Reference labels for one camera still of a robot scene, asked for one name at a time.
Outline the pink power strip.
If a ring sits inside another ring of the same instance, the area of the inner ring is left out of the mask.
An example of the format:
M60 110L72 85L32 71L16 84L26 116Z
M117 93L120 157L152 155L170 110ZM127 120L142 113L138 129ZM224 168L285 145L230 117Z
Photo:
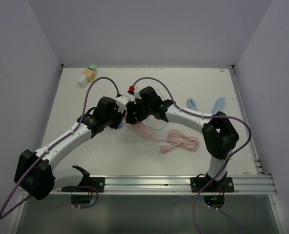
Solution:
M153 130L143 124L142 122L138 122L134 125L134 128L139 131L146 139L149 139L153 135Z

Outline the white plug cube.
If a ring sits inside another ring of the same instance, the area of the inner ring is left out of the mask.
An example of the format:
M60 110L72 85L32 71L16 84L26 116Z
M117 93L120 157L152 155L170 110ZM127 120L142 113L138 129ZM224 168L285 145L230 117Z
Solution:
M78 84L80 87L84 87L88 83L87 76L81 75L78 79Z

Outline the tan plug cube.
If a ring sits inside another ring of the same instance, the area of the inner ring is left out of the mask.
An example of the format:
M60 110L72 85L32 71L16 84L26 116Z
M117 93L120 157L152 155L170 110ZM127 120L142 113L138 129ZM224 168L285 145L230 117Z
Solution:
M87 77L87 80L89 82L93 82L95 77L96 77L96 73L94 70L91 70L89 68L85 69L83 72L83 75L85 75Z

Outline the green plug cube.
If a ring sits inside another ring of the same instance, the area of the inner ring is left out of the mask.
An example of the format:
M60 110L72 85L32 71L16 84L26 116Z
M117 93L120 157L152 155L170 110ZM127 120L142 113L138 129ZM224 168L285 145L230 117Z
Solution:
M96 65L94 65L94 64L91 64L91 65L89 65L89 66L88 66L88 69L89 69L89 70L93 70L93 71L96 71L96 69L97 69L97 66L96 66Z

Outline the blue power strip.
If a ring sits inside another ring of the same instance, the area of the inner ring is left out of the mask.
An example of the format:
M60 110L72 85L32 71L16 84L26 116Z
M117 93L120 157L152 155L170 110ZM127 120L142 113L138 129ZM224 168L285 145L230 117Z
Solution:
M216 114L218 113L219 111L222 110L222 108L224 107L224 104L225 104L225 98L224 97L220 97L216 100L213 108L212 108L212 111L211 113L212 114Z

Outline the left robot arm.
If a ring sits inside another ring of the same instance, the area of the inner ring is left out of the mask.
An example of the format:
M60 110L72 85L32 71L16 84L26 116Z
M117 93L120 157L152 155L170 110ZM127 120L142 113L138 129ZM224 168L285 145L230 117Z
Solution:
M32 152L25 150L19 157L14 182L37 200L42 200L53 189L90 191L93 183L88 171L72 166L56 172L57 165L81 144L102 132L107 126L118 128L126 113L130 98L102 97L97 106L90 108L63 135Z

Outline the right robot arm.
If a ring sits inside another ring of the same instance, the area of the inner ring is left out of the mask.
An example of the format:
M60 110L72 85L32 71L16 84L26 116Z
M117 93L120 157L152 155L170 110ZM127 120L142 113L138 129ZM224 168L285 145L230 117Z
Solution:
M206 173L206 187L217 191L223 186L226 168L223 165L235 148L239 135L225 114L201 114L200 112L176 107L169 99L162 100L156 91L148 86L138 89L129 87L128 93L134 100L127 105L126 122L136 124L153 116L164 122L181 124L196 130L204 138L207 151L211 155L210 166Z

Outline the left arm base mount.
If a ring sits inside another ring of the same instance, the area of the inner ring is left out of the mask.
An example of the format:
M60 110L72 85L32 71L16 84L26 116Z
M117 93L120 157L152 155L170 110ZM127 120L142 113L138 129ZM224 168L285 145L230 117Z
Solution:
M62 192L92 192L91 189L87 187L93 187L98 193L104 192L105 178L104 177L86 177L84 178L78 186L66 186L61 188Z

